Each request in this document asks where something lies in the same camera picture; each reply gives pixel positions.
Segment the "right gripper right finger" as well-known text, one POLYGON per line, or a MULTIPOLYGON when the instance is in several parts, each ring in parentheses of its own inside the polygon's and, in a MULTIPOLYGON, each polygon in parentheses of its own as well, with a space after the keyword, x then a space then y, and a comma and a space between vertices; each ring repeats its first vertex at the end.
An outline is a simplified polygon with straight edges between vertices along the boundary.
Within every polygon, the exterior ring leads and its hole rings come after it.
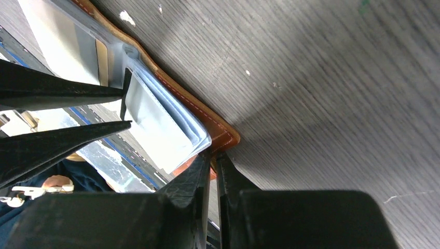
POLYGON ((356 190, 261 190, 216 158, 222 248, 397 248, 376 201, 356 190))

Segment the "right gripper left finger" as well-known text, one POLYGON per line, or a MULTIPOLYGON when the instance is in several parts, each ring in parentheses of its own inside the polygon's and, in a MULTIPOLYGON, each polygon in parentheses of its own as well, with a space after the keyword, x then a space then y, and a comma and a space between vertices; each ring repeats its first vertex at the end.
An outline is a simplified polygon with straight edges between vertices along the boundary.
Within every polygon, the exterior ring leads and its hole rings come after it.
POLYGON ((205 248, 210 154, 154 193, 80 192, 36 199, 5 248, 205 248))

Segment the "brown leather card holder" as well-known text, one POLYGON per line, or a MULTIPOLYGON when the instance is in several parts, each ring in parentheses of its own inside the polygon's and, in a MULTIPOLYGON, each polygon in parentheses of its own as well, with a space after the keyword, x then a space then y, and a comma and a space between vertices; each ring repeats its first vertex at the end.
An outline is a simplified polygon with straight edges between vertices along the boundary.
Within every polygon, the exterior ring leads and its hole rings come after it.
POLYGON ((240 142, 222 117, 167 75, 141 47, 90 1, 19 1, 49 69, 63 79, 99 85, 95 42, 108 53, 108 87, 123 89, 132 72, 125 119, 147 157, 180 174, 205 149, 225 151, 240 142))

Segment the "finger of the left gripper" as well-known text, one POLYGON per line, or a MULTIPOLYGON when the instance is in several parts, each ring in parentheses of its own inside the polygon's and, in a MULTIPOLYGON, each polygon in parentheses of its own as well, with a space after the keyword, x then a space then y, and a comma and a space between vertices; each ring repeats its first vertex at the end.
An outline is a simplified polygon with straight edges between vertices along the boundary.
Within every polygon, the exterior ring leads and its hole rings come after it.
POLYGON ((1 60, 1 111, 100 104, 123 94, 121 89, 69 81, 1 60))
POLYGON ((130 121, 112 121, 1 138, 1 188, 27 181, 88 144, 130 127, 130 121))

